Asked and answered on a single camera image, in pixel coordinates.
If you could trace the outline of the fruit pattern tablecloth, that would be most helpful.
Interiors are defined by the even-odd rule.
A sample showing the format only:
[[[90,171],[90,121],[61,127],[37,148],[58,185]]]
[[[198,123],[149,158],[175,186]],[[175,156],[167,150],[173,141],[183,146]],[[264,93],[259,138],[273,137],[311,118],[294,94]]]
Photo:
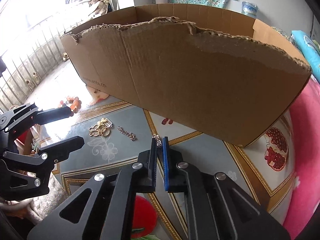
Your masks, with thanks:
[[[29,239],[289,239],[295,150],[284,114],[248,147],[183,126],[87,87],[67,62],[28,98],[39,109],[71,107],[35,125],[38,148],[80,138],[53,168],[67,200]]]

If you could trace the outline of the blue striped pillow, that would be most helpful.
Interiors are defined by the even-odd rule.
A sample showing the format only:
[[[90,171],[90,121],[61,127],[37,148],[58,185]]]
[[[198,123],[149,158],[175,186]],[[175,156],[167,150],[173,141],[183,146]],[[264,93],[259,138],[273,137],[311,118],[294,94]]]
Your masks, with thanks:
[[[313,76],[319,82],[319,46],[301,30],[291,31],[291,36],[305,59],[310,64]]]

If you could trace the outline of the pink floral blanket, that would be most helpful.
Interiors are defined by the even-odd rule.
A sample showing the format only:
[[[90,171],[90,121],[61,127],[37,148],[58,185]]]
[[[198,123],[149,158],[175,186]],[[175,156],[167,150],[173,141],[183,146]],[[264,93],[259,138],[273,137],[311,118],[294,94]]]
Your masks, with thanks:
[[[290,107],[290,114],[295,179],[284,228],[295,239],[319,207],[319,83],[314,77]]]

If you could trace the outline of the blue water jug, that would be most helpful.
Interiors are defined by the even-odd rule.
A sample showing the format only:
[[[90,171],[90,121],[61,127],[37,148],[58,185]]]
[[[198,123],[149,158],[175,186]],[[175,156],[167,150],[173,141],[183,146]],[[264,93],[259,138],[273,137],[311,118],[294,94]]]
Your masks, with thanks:
[[[258,9],[258,6],[254,3],[243,1],[241,4],[241,13],[252,18],[257,17]]]

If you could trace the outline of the brown cardboard box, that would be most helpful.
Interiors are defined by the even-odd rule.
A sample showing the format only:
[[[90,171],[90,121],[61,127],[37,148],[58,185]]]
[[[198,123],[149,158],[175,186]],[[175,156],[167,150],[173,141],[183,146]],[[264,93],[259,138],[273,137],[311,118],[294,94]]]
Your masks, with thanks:
[[[61,41],[88,86],[242,147],[289,109],[312,73],[269,25],[204,5],[117,10]]]

